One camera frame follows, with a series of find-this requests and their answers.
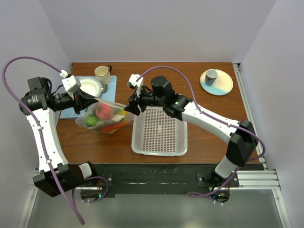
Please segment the grey fake fish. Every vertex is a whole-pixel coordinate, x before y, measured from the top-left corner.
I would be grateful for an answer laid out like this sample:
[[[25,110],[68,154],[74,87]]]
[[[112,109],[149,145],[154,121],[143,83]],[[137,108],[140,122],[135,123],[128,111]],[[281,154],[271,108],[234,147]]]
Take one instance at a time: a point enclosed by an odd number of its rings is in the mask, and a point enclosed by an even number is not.
[[[120,122],[123,121],[124,119],[125,119],[125,115],[115,114],[115,115],[112,117],[112,119],[106,120],[106,121],[104,122],[104,124],[105,124],[106,126],[108,126],[108,125],[115,125],[115,124],[120,123]]]

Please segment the green fake fruit ball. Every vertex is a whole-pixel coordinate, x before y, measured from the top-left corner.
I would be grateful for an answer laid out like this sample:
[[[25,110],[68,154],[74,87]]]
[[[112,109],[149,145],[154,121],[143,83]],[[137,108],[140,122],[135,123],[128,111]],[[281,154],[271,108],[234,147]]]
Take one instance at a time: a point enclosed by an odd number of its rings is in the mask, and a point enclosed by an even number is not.
[[[88,116],[85,120],[85,123],[88,127],[93,127],[95,126],[98,122],[100,121],[100,119],[98,117],[96,117],[95,115],[91,115]]]

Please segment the red fake apple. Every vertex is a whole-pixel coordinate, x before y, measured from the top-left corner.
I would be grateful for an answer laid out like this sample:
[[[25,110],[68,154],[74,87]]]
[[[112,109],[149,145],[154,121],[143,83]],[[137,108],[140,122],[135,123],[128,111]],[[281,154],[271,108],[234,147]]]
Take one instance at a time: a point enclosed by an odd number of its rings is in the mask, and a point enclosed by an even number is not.
[[[99,103],[96,106],[95,115],[100,120],[110,120],[114,116],[114,110],[111,106],[109,106],[107,104]]]

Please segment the polka dot zip bag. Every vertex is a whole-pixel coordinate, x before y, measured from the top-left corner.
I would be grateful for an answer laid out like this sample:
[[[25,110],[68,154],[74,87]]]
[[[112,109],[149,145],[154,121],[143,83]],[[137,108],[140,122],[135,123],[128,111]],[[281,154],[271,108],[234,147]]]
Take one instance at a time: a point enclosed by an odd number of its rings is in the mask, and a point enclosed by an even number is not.
[[[134,114],[124,110],[125,105],[101,98],[96,101],[76,119],[76,125],[103,134],[113,134],[134,120]]]

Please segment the white plastic basket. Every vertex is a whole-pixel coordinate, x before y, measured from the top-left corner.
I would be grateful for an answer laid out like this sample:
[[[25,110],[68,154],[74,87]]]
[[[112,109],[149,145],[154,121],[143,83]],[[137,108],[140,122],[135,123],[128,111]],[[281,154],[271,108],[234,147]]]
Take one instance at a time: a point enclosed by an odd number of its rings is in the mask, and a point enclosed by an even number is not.
[[[147,107],[134,117],[132,150],[149,156],[183,156],[188,150],[188,126],[160,107]]]

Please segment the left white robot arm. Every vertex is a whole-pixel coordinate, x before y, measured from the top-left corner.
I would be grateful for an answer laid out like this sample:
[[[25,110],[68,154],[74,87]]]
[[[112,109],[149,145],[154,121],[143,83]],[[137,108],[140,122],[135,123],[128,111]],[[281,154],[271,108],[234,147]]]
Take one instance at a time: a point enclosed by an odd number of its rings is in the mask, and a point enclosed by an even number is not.
[[[73,108],[77,114],[97,102],[93,96],[83,92],[77,77],[69,74],[62,80],[64,93],[53,94],[48,78],[35,77],[28,80],[29,92],[21,99],[26,108],[19,106],[34,133],[39,156],[39,174],[33,177],[34,185],[51,197],[69,191],[84,183],[94,186],[98,174],[89,161],[70,164],[61,149],[56,131],[57,111]]]

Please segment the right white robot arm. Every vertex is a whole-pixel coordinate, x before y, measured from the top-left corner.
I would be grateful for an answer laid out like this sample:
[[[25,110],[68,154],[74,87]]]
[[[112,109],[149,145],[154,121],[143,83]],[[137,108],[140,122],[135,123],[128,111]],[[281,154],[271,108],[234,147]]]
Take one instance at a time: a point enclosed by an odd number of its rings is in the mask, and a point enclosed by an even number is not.
[[[225,156],[211,174],[213,184],[218,187],[228,182],[236,168],[246,165],[257,146],[250,121],[231,120],[199,106],[193,99],[176,93],[164,76],[153,78],[151,89],[144,86],[143,78],[138,74],[132,74],[127,84],[134,93],[129,97],[125,111],[139,116],[147,107],[161,107],[169,117],[197,125],[227,143]]]

